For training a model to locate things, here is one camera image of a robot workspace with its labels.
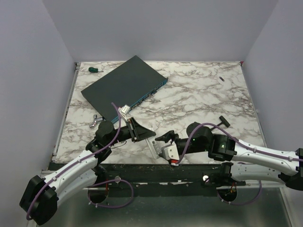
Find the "white remote control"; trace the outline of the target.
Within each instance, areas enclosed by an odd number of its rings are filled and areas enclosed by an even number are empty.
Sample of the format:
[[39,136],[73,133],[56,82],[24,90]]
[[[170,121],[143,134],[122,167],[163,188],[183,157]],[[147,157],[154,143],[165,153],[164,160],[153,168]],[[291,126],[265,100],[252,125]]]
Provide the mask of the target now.
[[147,138],[145,141],[148,145],[149,150],[151,151],[151,155],[154,159],[160,158],[161,154],[161,146],[158,141],[155,141],[156,138],[156,132],[153,128],[149,128],[152,132],[154,132],[155,135]]

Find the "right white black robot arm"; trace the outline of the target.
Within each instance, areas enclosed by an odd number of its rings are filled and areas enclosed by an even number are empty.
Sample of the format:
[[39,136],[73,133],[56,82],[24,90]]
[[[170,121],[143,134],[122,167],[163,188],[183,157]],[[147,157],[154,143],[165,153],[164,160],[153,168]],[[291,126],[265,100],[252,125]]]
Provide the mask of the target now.
[[228,169],[218,173],[223,185],[245,180],[272,181],[301,191],[303,189],[303,150],[275,150],[237,139],[212,123],[194,122],[187,127],[185,139],[173,131],[156,141],[170,143],[174,156],[168,160],[177,165],[186,154],[207,152],[208,157],[224,162]]

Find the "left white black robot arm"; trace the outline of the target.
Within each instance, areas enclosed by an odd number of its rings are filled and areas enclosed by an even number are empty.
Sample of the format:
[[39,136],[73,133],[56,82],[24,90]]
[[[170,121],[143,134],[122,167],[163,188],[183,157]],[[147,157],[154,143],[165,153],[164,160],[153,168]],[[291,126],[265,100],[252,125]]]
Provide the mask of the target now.
[[29,180],[19,203],[27,213],[26,219],[42,225],[55,214],[68,195],[90,184],[101,186],[105,175],[94,169],[111,154],[111,145],[126,140],[139,142],[155,135],[153,130],[141,126],[133,117],[126,120],[124,127],[117,129],[110,121],[101,122],[94,139],[75,159],[48,176],[36,175]]

